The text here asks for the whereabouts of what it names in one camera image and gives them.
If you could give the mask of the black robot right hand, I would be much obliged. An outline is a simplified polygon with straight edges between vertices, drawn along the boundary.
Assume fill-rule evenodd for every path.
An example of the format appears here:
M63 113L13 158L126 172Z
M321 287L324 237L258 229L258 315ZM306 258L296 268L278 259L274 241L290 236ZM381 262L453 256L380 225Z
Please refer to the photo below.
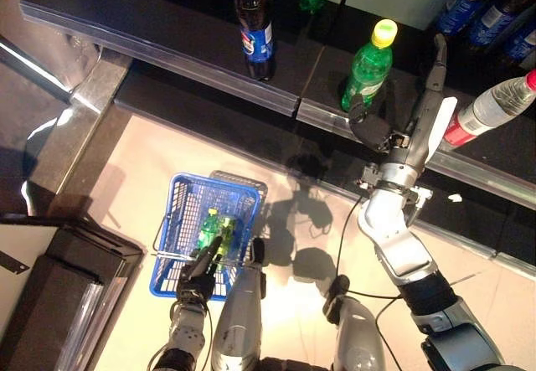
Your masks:
M348 113L348 126L361 143L375 152L392 152L391 162L403 163L419 173L438 149L457 104L457 98L443 94L446 38L438 33L434 42L435 60L404 129L396 129L386 118L374 113L373 107L367 108L362 98L358 98Z

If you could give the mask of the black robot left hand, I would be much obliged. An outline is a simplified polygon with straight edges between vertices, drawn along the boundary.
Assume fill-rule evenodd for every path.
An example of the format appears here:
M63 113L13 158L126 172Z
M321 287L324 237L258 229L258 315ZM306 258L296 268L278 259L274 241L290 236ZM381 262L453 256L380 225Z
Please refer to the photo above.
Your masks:
M176 297L179 301L199 299L206 303L213 294L215 286L215 272L222 255L218 253L223 242L221 236L198 250L197 256L182 266Z

